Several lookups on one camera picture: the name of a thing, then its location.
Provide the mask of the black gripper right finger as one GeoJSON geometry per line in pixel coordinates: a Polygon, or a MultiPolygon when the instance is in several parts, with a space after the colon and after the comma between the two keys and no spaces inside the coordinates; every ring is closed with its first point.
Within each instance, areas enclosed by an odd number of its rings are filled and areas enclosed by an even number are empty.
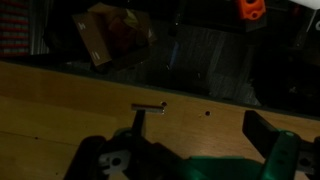
{"type": "Polygon", "coordinates": [[[245,112],[242,132],[263,157],[271,153],[280,137],[280,131],[253,110],[245,112]]]}

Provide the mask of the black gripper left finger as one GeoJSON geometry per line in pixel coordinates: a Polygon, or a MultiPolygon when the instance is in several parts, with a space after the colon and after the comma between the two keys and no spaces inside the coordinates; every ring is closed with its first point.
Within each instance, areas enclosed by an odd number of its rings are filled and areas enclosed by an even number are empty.
{"type": "Polygon", "coordinates": [[[145,130],[145,110],[137,110],[131,128],[132,134],[136,136],[143,136],[145,130]]]}

